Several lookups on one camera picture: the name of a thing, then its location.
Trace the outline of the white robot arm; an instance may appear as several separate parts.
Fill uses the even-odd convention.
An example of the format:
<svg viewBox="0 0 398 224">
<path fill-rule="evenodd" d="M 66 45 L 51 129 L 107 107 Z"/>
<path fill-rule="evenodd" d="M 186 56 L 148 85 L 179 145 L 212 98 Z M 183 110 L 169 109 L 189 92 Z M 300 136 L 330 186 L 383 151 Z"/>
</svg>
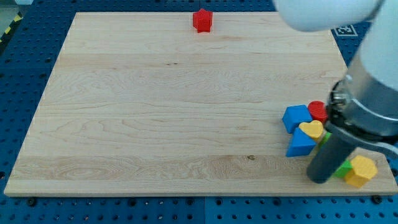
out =
<svg viewBox="0 0 398 224">
<path fill-rule="evenodd" d="M 325 128 L 331 137 L 308 166 L 308 178 L 326 182 L 357 147 L 397 157 L 397 1 L 273 3 L 286 24 L 302 32 L 372 22 L 329 94 Z"/>
</svg>

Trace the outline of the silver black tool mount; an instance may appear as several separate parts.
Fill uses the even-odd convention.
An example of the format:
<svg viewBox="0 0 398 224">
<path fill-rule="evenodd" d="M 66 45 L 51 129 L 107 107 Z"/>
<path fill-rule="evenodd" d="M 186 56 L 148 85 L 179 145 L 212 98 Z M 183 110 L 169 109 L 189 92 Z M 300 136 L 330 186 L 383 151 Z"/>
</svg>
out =
<svg viewBox="0 0 398 224">
<path fill-rule="evenodd" d="M 357 147 L 397 158 L 397 87 L 374 76 L 354 58 L 345 76 L 335 84 L 326 106 L 326 130 L 332 140 L 323 155 L 347 158 Z"/>
</svg>

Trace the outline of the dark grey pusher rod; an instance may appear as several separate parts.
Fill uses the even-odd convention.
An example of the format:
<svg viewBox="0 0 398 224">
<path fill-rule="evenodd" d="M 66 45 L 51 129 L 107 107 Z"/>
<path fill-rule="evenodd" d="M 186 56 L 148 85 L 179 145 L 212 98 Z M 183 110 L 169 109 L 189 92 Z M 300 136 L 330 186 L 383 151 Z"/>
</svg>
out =
<svg viewBox="0 0 398 224">
<path fill-rule="evenodd" d="M 354 144 L 331 134 L 307 167 L 307 177 L 314 183 L 325 183 L 356 149 Z"/>
</svg>

